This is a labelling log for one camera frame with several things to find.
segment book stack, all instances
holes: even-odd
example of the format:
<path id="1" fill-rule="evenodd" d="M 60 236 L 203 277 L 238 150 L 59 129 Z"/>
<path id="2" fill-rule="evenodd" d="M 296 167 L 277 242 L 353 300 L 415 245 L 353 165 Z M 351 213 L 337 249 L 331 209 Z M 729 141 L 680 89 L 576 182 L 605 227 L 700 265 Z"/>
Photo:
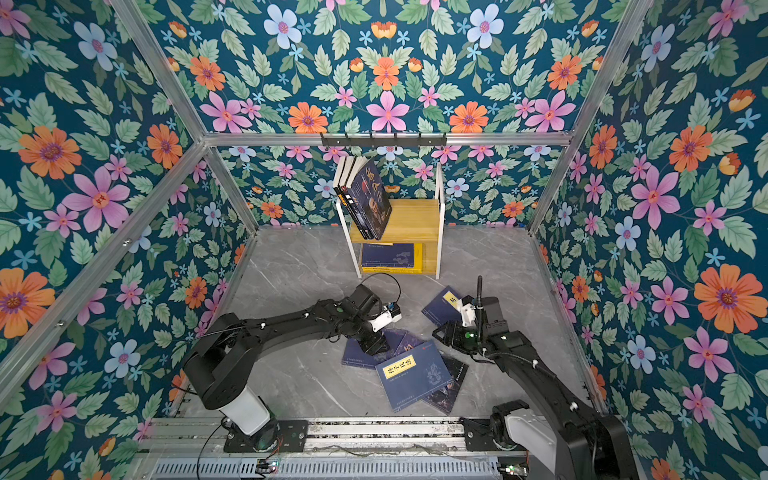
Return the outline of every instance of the book stack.
<path id="1" fill-rule="evenodd" d="M 362 238 L 381 240 L 392 214 L 392 205 L 374 160 L 341 157 L 333 177 L 333 189 Z"/>

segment bookshelf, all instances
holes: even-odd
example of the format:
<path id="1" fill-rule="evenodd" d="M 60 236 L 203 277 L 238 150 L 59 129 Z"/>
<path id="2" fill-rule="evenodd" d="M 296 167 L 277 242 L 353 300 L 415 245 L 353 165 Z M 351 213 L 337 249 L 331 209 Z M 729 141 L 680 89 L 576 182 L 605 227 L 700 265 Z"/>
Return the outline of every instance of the bookshelf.
<path id="1" fill-rule="evenodd" d="M 347 225 L 341 201 L 336 199 L 336 212 L 339 214 L 344 229 L 349 254 L 355 265 L 358 278 L 362 278 L 360 254 L 355 253 L 355 245 L 361 243 L 421 243 L 423 250 L 422 275 L 440 278 L 440 257 L 442 255 L 442 231 L 445 222 L 445 186 L 440 164 L 435 172 L 434 198 L 399 198 L 391 199 L 392 215 L 381 240 L 365 240 L 354 223 Z"/>

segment gray marble floor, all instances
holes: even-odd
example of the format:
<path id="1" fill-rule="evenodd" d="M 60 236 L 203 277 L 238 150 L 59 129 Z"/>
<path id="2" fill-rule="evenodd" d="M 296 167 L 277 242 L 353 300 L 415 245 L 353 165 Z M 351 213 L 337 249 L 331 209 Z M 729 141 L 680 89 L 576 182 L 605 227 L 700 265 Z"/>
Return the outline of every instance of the gray marble floor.
<path id="1" fill-rule="evenodd" d="M 310 306 L 318 299 L 340 299 L 358 283 L 340 228 L 260 230 L 257 250 L 243 275 L 229 311 L 241 317 L 264 317 Z M 497 296 L 510 330 L 521 330 L 534 343 L 549 368 L 583 399 L 583 377 L 571 354 L 541 278 L 528 235 L 522 229 L 455 227 L 445 230 L 442 275 L 399 275 L 403 318 L 395 326 L 423 339 L 435 328 L 421 309 L 440 290 L 453 286 L 474 292 L 483 275 L 483 293 Z M 366 284 L 385 301 L 394 300 L 397 286 L 386 276 Z M 279 417 L 440 415 L 423 402 L 393 414 L 376 371 L 339 364 L 345 340 L 320 340 L 282 349 L 261 359 L 249 378 Z M 448 352 L 442 344 L 439 348 Z M 450 355 L 469 364 L 468 376 L 452 415 L 490 415 L 492 407 L 525 392 L 495 365 Z M 197 399 L 186 404 L 185 416 L 206 415 Z"/>

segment orange flower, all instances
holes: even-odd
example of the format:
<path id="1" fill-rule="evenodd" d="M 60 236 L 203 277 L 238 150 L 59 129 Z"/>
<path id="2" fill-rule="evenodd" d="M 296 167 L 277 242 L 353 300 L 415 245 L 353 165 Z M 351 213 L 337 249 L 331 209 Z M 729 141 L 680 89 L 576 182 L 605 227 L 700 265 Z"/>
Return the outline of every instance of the orange flower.
<path id="1" fill-rule="evenodd" d="M 504 205 L 504 216 L 505 217 L 516 217 L 519 214 L 523 213 L 523 210 L 525 209 L 525 205 L 523 205 L 522 202 L 512 202 L 511 204 Z"/>
<path id="2" fill-rule="evenodd" d="M 20 268 L 0 270 L 0 329 L 5 338 L 12 339 L 29 331 L 27 323 L 35 325 L 45 313 L 43 306 L 55 300 L 52 288 L 43 288 L 48 279 L 38 272 L 24 278 Z"/>
<path id="3" fill-rule="evenodd" d="M 379 64 L 373 68 L 373 74 L 376 76 L 374 80 L 384 90 L 392 90 L 392 87 L 400 82 L 397 78 L 399 73 L 400 67 L 395 65 L 395 61 L 390 57 L 381 57 Z"/>
<path id="4" fill-rule="evenodd" d="M 175 131 L 171 131 L 166 124 L 152 125 L 149 129 L 152 135 L 147 137 L 147 146 L 152 151 L 152 158 L 163 167 L 170 170 L 183 153 L 179 145 L 179 137 Z"/>
<path id="5" fill-rule="evenodd" d="M 743 110 L 744 108 L 749 107 L 755 98 L 756 96 L 751 90 L 738 90 L 731 96 L 730 101 L 728 102 L 728 108 L 730 108 L 731 111 Z"/>
<path id="6" fill-rule="evenodd" d="M 283 209 L 280 205 L 275 205 L 272 202 L 261 204 L 261 210 L 270 218 L 280 218 L 283 216 Z"/>
<path id="7" fill-rule="evenodd" d="M 605 400 L 608 397 L 608 392 L 605 391 L 605 379 L 600 373 L 598 373 L 598 368 L 596 366 L 590 365 L 589 369 L 592 371 L 594 381 L 598 384 L 598 390 L 603 396 L 603 400 Z"/>
<path id="8" fill-rule="evenodd" d="M 680 474 L 670 467 L 669 462 L 663 459 L 654 458 L 654 463 L 650 467 L 650 474 L 654 480 L 680 480 Z"/>
<path id="9" fill-rule="evenodd" d="M 392 38 L 397 32 L 397 24 L 395 22 L 374 22 L 371 24 L 371 31 L 376 38 Z"/>
<path id="10" fill-rule="evenodd" d="M 598 170 L 605 168 L 614 157 L 614 148 L 616 148 L 616 129 L 603 125 L 599 132 L 592 137 L 592 146 L 589 147 L 589 163 Z"/>
<path id="11" fill-rule="evenodd" d="M 414 73 L 417 71 L 421 71 L 421 69 L 424 68 L 424 65 L 422 65 L 422 61 L 418 58 L 411 58 L 408 60 L 408 69 Z"/>
<path id="12" fill-rule="evenodd" d="M 186 38 L 187 37 L 187 28 L 184 27 L 179 22 L 171 22 L 168 24 L 168 28 L 176 34 L 178 38 Z"/>
<path id="13" fill-rule="evenodd" d="M 449 123 L 453 126 L 451 131 L 455 134 L 479 134 L 482 128 L 488 125 L 488 113 L 485 107 L 478 107 L 478 102 L 468 101 L 466 107 L 456 107 L 456 114 L 451 115 Z"/>
<path id="14" fill-rule="evenodd" d="M 587 295 L 589 294 L 589 285 L 587 285 L 587 281 L 580 276 L 574 278 L 571 292 L 574 293 L 574 297 L 576 298 L 577 302 L 584 303 L 587 300 Z"/>
<path id="15" fill-rule="evenodd" d="M 291 107 L 288 113 L 291 116 L 288 123 L 296 128 L 298 134 L 324 134 L 328 131 L 328 119 L 315 105 L 310 107 L 310 104 L 300 101 L 299 107 Z"/>
<path id="16" fill-rule="evenodd" d="M 29 168 L 37 175 L 44 177 L 50 174 L 53 180 L 61 180 L 64 174 L 74 172 L 74 166 L 79 165 L 82 157 L 76 154 L 80 151 L 78 144 L 67 138 L 67 132 L 54 128 L 51 132 L 47 127 L 35 127 L 36 135 L 22 135 L 18 139 L 24 147 L 18 154 Z"/>
<path id="17" fill-rule="evenodd" d="M 207 282 L 203 280 L 202 276 L 197 276 L 192 279 L 190 285 L 187 287 L 187 298 L 184 299 L 184 302 L 190 308 L 197 308 L 203 303 L 205 294 L 208 293 L 208 287 L 206 285 Z"/>
<path id="18" fill-rule="evenodd" d="M 565 90 L 576 81 L 576 75 L 581 73 L 581 58 L 565 55 L 562 61 L 556 61 L 552 65 L 552 71 L 549 72 L 547 80 L 552 90 Z"/>
<path id="19" fill-rule="evenodd" d="M 726 175 L 735 175 L 739 173 L 739 167 L 741 167 L 741 160 L 739 160 L 739 154 L 731 153 L 720 159 L 720 171 Z"/>
<path id="20" fill-rule="evenodd" d="M 690 127 L 680 133 L 680 138 L 672 142 L 670 164 L 681 172 L 688 169 L 689 172 L 699 167 L 699 162 L 705 161 L 710 154 L 708 148 L 712 144 L 712 134 L 706 131 L 703 125 L 697 125 L 693 130 Z"/>
<path id="21" fill-rule="evenodd" d="M 363 64 L 362 64 L 362 59 L 360 57 L 353 58 L 352 61 L 349 63 L 349 69 L 351 71 L 361 72 L 362 67 L 363 67 Z"/>
<path id="22" fill-rule="evenodd" d="M 240 260 L 243 258 L 243 253 L 245 252 L 245 243 L 241 243 L 240 246 L 235 250 L 235 265 L 240 263 Z"/>
<path id="23" fill-rule="evenodd" d="M 733 324 L 741 333 L 757 329 L 757 321 L 768 315 L 768 300 L 753 293 L 763 291 L 763 284 L 752 273 L 741 275 L 741 269 L 735 265 L 723 264 L 718 273 L 710 267 L 701 274 L 704 283 L 697 283 L 694 296 L 703 303 L 699 312 L 705 320 L 715 319 L 715 328 L 725 333 L 733 333 Z"/>
<path id="24" fill-rule="evenodd" d="M 115 444 L 116 441 L 117 441 L 117 438 L 115 438 L 115 437 L 111 437 L 111 438 L 107 439 L 107 441 L 104 442 L 101 445 L 101 447 L 99 447 L 99 449 L 98 449 L 99 456 L 105 457 L 105 456 L 109 455 L 110 453 L 112 453 L 112 449 L 114 449 L 114 444 Z"/>
<path id="25" fill-rule="evenodd" d="M 221 67 L 213 61 L 208 61 L 208 57 L 192 57 L 190 71 L 192 75 L 196 75 L 195 80 L 197 80 L 197 83 L 203 85 L 208 90 L 224 89 L 224 83 L 227 79 L 221 73 Z"/>
<path id="26" fill-rule="evenodd" d="M 585 23 L 583 27 L 581 27 L 581 34 L 584 37 L 592 35 L 594 31 L 598 29 L 599 24 L 600 22 L 597 20 L 590 20 L 589 22 Z"/>

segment yellow label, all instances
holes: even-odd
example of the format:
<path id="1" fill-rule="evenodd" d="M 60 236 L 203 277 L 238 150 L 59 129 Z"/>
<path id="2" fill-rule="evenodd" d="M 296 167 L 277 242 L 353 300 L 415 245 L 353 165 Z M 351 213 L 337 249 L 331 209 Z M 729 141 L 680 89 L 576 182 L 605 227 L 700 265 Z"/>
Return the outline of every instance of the yellow label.
<path id="1" fill-rule="evenodd" d="M 457 310 L 462 309 L 462 301 L 456 298 L 456 295 L 453 294 L 453 292 L 447 292 L 445 295 L 442 296 L 444 299 L 448 300 L 448 303 L 453 305 L 453 308 Z"/>
<path id="2" fill-rule="evenodd" d="M 413 359 L 413 355 L 408 355 L 406 358 L 384 367 L 384 376 L 391 379 L 398 373 L 403 373 L 414 366 L 416 366 L 416 361 Z"/>

